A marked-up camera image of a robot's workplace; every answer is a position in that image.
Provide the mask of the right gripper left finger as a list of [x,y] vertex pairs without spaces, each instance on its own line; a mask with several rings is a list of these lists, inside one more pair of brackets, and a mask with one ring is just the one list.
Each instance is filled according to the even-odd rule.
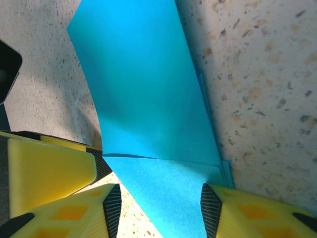
[[36,208],[0,226],[0,238],[117,238],[118,184],[105,184]]

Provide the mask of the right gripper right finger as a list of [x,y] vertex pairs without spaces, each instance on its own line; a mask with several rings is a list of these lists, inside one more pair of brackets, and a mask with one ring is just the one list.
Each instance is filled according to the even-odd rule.
[[317,238],[309,212],[220,185],[203,184],[201,212],[207,238]]

